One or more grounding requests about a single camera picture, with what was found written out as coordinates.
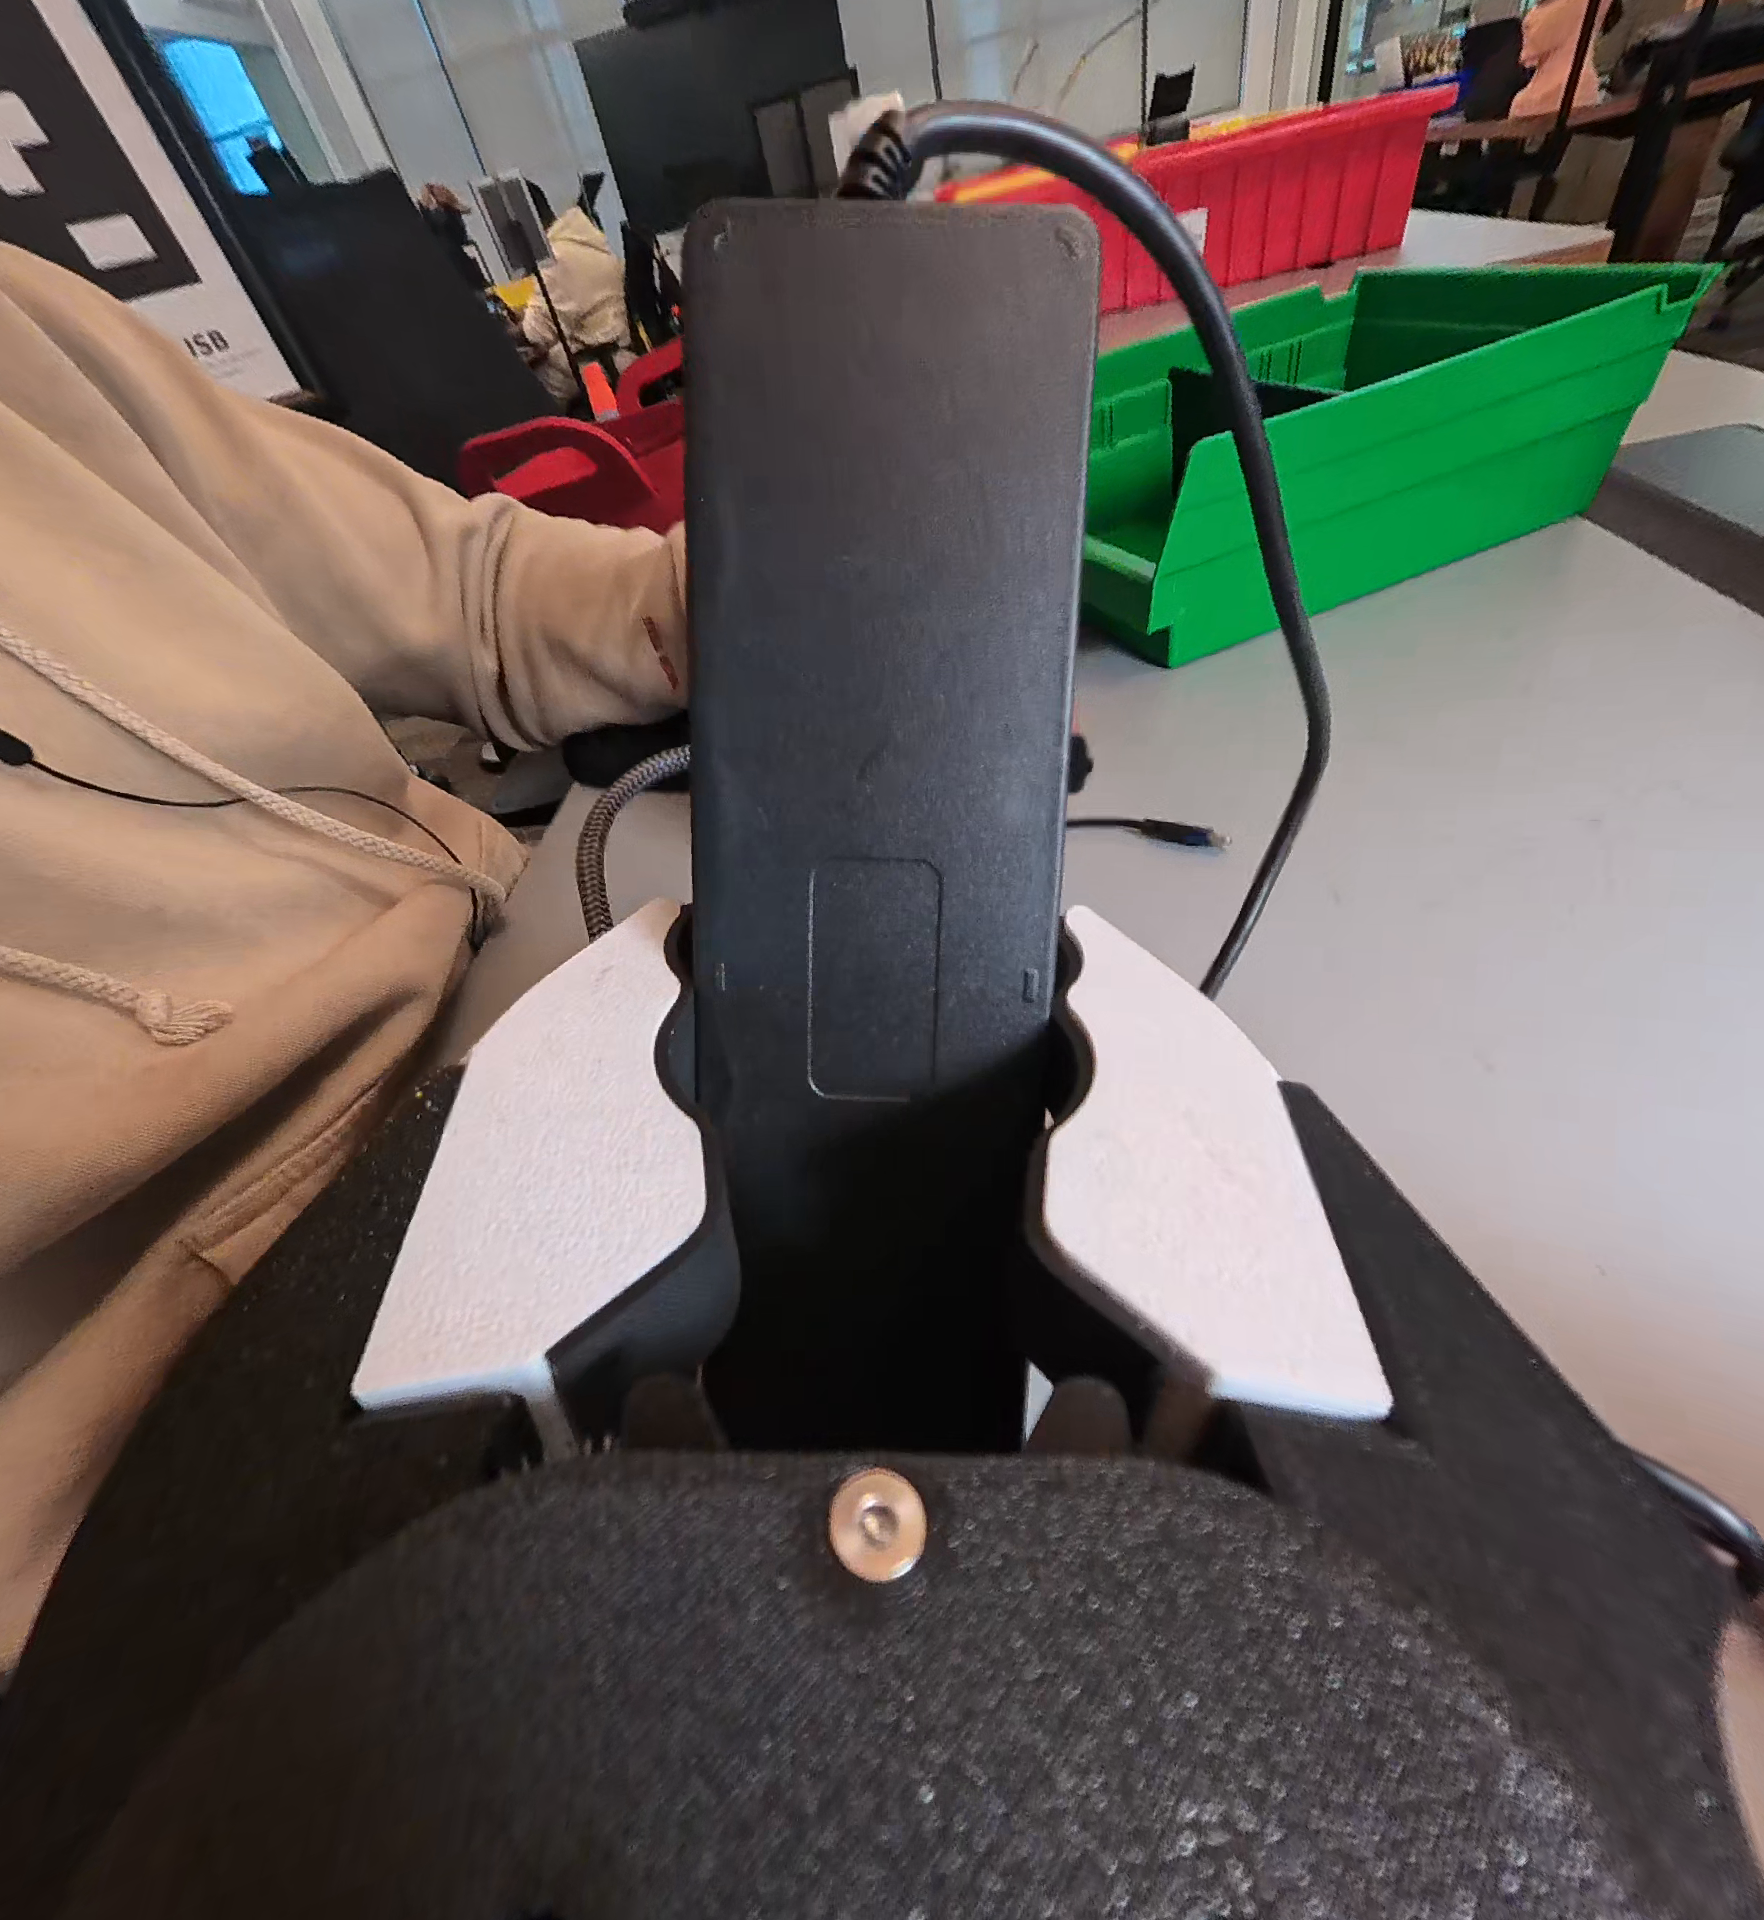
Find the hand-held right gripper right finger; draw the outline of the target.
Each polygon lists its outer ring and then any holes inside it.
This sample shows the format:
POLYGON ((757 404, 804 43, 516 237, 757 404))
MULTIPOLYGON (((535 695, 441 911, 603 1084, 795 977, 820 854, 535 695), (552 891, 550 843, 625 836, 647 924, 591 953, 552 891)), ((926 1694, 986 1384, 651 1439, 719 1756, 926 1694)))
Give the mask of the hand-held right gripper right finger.
POLYGON ((1071 1078, 1032 1178, 1042 1266, 1217 1401, 1382 1426, 1390 1384, 1278 1071, 1093 908, 1061 934, 1071 1078))

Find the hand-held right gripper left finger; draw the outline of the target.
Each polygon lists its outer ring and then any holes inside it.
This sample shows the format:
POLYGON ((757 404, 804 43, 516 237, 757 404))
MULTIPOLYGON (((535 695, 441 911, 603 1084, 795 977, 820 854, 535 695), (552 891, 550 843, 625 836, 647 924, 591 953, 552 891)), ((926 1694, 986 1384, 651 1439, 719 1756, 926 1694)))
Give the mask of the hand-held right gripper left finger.
POLYGON ((721 1147, 693 1100, 683 921, 651 900, 467 1052, 350 1381, 402 1417, 508 1396, 546 1453, 696 1379, 740 1309, 721 1147))

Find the black USB hub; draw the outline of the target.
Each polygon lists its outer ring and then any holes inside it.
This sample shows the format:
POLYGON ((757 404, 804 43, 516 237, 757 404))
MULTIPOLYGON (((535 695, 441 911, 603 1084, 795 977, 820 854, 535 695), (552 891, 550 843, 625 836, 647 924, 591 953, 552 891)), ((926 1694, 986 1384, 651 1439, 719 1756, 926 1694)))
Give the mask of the black USB hub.
POLYGON ((1042 1124, 1099 237, 1060 204, 683 231, 696 1098, 741 1452, 993 1452, 1042 1124))

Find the green plastic bin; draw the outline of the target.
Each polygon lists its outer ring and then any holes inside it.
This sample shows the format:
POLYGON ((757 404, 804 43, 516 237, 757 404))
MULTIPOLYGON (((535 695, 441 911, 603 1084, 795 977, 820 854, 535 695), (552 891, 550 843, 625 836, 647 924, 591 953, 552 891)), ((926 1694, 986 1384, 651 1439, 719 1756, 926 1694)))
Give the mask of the green plastic bin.
MULTIPOLYGON (((1249 372, 1338 390, 1267 419, 1302 601, 1333 610, 1588 510, 1723 264, 1392 268, 1234 312, 1249 372)), ((1104 351, 1082 615, 1173 668, 1275 627, 1229 434, 1171 458, 1192 331, 1104 351)))

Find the red felt bag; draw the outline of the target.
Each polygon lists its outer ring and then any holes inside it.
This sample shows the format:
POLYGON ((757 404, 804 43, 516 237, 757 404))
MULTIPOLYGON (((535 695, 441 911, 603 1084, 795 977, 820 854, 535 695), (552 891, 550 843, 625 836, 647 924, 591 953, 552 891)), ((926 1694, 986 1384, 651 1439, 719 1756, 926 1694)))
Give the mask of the red felt bag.
POLYGON ((529 419, 463 443, 458 486, 556 517, 667 534, 683 519, 683 446, 678 401, 608 422, 529 419))
POLYGON ((683 440, 683 339, 648 349, 621 372, 610 432, 636 458, 675 448, 683 440))

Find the black bin divider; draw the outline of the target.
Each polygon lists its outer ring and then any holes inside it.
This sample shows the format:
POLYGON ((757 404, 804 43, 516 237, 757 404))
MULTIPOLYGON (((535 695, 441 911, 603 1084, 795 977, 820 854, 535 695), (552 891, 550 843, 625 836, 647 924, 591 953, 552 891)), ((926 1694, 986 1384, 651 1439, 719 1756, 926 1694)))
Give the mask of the black bin divider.
MULTIPOLYGON (((1208 369, 1171 367, 1166 382, 1166 419, 1171 458, 1182 467, 1189 451, 1210 438, 1231 434, 1240 415, 1223 380, 1208 369)), ((1264 378, 1251 375, 1251 392, 1257 417, 1279 419, 1305 407, 1337 398, 1340 392, 1298 380, 1264 378)))

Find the ribbed red plastic bin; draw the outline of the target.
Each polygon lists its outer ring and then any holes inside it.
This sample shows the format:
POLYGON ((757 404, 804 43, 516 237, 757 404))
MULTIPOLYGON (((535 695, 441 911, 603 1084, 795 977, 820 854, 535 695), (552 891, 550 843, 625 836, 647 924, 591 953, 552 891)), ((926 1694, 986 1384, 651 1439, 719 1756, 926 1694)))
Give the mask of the ribbed red plastic bin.
POLYGON ((1400 244, 1424 132, 1453 85, 1111 142, 1195 241, 1222 288, 1400 244))

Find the black monitor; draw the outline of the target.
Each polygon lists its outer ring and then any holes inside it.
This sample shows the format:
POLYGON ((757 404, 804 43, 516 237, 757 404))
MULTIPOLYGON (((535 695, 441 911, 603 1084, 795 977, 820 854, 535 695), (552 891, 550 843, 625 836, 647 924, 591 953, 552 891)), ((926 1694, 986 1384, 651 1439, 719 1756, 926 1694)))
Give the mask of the black monitor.
POLYGON ((827 118, 855 79, 835 1, 629 4, 572 54, 632 228, 829 191, 827 118))

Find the black white marker board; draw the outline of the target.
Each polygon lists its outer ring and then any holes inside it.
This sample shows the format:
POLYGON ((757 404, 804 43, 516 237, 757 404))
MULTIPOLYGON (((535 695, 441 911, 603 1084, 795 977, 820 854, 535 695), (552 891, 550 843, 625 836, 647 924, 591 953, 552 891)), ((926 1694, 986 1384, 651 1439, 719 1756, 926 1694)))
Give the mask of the black white marker board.
POLYGON ((0 240, 130 307, 223 385, 318 407, 225 177, 126 4, 0 1, 0 240))

